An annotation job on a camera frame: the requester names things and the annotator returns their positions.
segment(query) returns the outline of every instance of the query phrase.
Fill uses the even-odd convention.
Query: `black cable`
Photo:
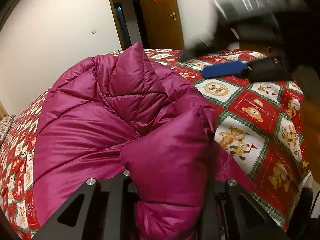
[[[317,196],[316,196],[316,199],[315,199],[315,201],[314,201],[314,203],[313,203],[313,206],[312,206],[311,212],[310,212],[310,216],[312,215],[313,210],[315,209],[315,206],[316,206],[317,199],[318,199],[319,195],[320,195],[320,191],[318,192],[318,194],[317,194]]]

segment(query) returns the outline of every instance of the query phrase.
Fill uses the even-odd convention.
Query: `white wall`
[[[213,10],[177,1],[188,46],[209,33]],[[120,48],[109,0],[21,0],[0,31],[0,101],[18,115],[78,61]]]
[[[199,37],[206,39],[212,34],[213,23],[216,22],[217,18],[212,1],[177,0],[186,47],[189,47],[195,41],[199,42]]]
[[[131,44],[135,44],[137,42],[142,43],[138,22],[137,22],[137,17],[134,12],[132,1],[134,0],[113,0],[114,3],[120,2],[122,5],[124,18],[127,23]]]

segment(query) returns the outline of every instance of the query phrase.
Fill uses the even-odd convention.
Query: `red checkered bedspread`
[[[310,174],[301,134],[300,88],[294,82],[201,77],[202,68],[212,63],[265,57],[258,52],[225,51],[183,63],[179,63],[178,50],[148,49],[146,53],[151,61],[192,82],[216,108],[220,124],[215,140],[256,183],[253,197],[286,229],[301,185]],[[0,207],[22,239],[31,239],[40,228],[32,174],[37,121],[46,93],[17,118],[0,149]]]

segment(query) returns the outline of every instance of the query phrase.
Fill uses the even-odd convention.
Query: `pillow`
[[[0,147],[9,132],[9,129],[13,123],[14,117],[15,115],[9,115],[0,121]]]

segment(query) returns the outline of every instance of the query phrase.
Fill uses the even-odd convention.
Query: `door frame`
[[[119,37],[119,41],[120,41],[121,48],[122,48],[122,49],[125,49],[125,47],[124,47],[124,41],[123,41],[123,39],[122,39],[122,35],[121,35],[121,31],[120,31],[121,28],[120,28],[120,26],[119,26],[119,23],[118,23],[117,17],[116,17],[116,13],[115,13],[115,11],[114,11],[113,0],[109,0],[109,2],[110,2],[110,7],[111,7],[111,11],[112,11],[113,20],[114,20],[114,22],[115,22],[115,24],[116,24],[116,29],[117,29],[117,33],[118,33],[118,37]]]

